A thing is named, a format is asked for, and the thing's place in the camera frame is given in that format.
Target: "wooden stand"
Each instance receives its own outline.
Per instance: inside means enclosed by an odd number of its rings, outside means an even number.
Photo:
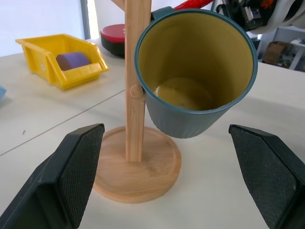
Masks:
[[[136,43],[151,20],[151,0],[112,0],[125,11],[126,128],[104,134],[94,188],[107,198],[140,203],[162,196],[176,182],[181,154],[174,141],[144,128],[144,98],[130,89],[139,84],[134,67]]]

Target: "black gripper pad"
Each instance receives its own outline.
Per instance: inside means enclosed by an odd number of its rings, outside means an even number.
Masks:
[[[280,138],[230,125],[244,182],[270,229],[305,229],[305,165]]]
[[[92,190],[104,131],[104,125],[97,124],[67,134],[4,211],[0,228],[78,228]]]

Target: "table surface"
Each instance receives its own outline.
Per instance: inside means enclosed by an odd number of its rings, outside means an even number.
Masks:
[[[0,106],[0,148],[10,150],[0,156],[0,214],[67,133],[95,123],[106,130],[124,125],[124,62],[102,53],[110,71],[67,92],[29,74],[21,54],[0,58],[8,90]],[[256,82],[240,103],[201,135],[173,139],[183,163],[164,196],[121,204],[93,189],[80,228],[268,229],[244,184],[228,128],[239,124],[278,135],[305,161],[304,85],[304,73],[259,63]],[[154,127],[147,112],[145,125]]]

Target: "round wooden base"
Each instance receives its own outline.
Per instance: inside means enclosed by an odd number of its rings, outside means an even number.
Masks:
[[[125,139],[125,127],[104,134],[93,187],[122,203],[141,203],[164,195],[180,172],[181,154],[175,142],[145,127],[142,161],[126,162]]]

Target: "blue cup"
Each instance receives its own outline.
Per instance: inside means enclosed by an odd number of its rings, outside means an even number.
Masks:
[[[154,16],[135,49],[149,115],[169,136],[197,136],[250,91],[255,48],[242,28],[212,11],[165,8]]]

